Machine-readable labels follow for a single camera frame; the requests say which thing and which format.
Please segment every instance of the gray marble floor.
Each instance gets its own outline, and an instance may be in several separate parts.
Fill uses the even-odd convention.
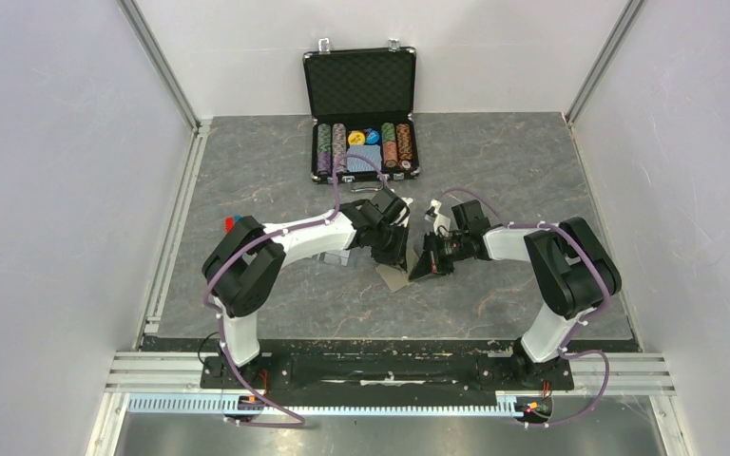
[[[396,182],[394,190],[415,199],[410,226],[416,252],[430,199],[453,185],[486,195],[511,220],[581,216],[597,230],[560,114],[418,114],[415,124],[422,173]],[[332,207],[332,187],[309,180],[311,126],[308,116],[214,120],[158,336],[202,337],[217,329],[201,304],[200,268],[224,235],[225,218],[240,214],[284,222]],[[343,195],[343,201],[358,198],[363,194]],[[455,195],[444,203],[469,198]],[[348,266],[303,259],[281,271],[259,311],[259,337],[512,339],[530,326],[542,302],[527,263],[461,261],[452,275],[392,294],[367,251],[353,251],[352,257]],[[630,338],[621,300],[581,337]]]

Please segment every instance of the purple cable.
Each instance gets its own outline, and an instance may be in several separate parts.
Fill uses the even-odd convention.
[[[505,218],[502,217],[502,214],[499,212],[499,209],[494,207],[494,205],[491,204],[490,201],[486,197],[480,195],[479,193],[473,192],[466,187],[455,186],[455,187],[447,188],[446,190],[442,191],[440,193],[440,195],[435,197],[435,199],[438,201],[441,201],[443,199],[443,197],[447,196],[449,193],[452,193],[452,192],[463,192],[463,193],[472,195],[473,197],[477,198],[478,201],[485,204],[486,207],[488,207],[489,210],[492,211],[492,213],[499,219],[500,223],[503,223],[503,224],[505,223]]]
[[[302,230],[304,228],[311,228],[313,226],[318,226],[325,224],[327,220],[331,221],[333,220],[337,214],[339,214],[339,206],[340,206],[340,193],[339,193],[339,186],[337,184],[337,171],[336,168],[340,164],[342,160],[345,160],[346,158],[356,158],[360,159],[366,163],[368,163],[370,166],[372,166],[376,173],[378,173],[379,178],[384,182],[385,186],[390,188],[390,185],[388,185],[388,176],[383,174],[381,171],[379,171],[379,167],[376,166],[376,163],[368,160],[365,157],[362,157],[361,155],[351,154],[348,156],[341,156],[338,157],[335,160],[334,166],[332,166],[332,185],[335,188],[335,209],[332,211],[332,213],[327,218],[321,218],[319,220],[314,221],[306,221],[303,223],[296,223],[295,225],[291,225],[286,227],[284,230],[278,230],[272,233],[267,233],[262,237],[257,237],[256,239],[253,239],[251,242],[249,242],[247,245],[239,249],[235,254],[233,254],[230,258],[228,258],[227,261],[225,261],[224,264],[218,269],[217,273],[214,274],[214,276],[211,277],[211,280],[208,281],[208,285],[205,287],[205,290],[202,292],[202,304],[209,309],[214,310],[217,313],[217,320],[220,324],[220,347],[222,349],[222,354],[225,355],[225,359],[228,361],[228,365],[231,367],[231,371],[234,373],[234,375],[237,377],[237,380],[241,383],[241,385],[248,391],[250,391],[251,394],[253,394],[255,397],[257,397],[261,402],[264,404],[267,404],[268,406],[272,407],[273,409],[276,409],[282,413],[285,413],[296,420],[298,420],[297,423],[258,423],[258,422],[237,422],[240,426],[249,426],[249,427],[255,427],[255,428],[303,428],[306,426],[306,418],[303,416],[288,410],[287,408],[280,406],[279,404],[276,404],[275,402],[271,401],[270,399],[264,397],[262,394],[260,394],[256,389],[250,386],[247,381],[245,381],[244,377],[241,376],[241,373],[239,371],[239,368],[237,367],[236,363],[234,363],[234,358],[231,356],[231,351],[228,348],[227,343],[227,334],[225,334],[225,327],[222,325],[222,314],[225,312],[225,309],[223,309],[220,305],[214,302],[214,300],[211,298],[211,291],[214,290],[214,287],[217,286],[217,282],[220,281],[220,277],[224,275],[231,266],[237,262],[244,254],[246,254],[250,249],[256,247],[257,245],[263,243],[264,241],[272,238],[277,238],[278,236],[285,235],[286,232],[290,231],[296,231],[296,230]]]

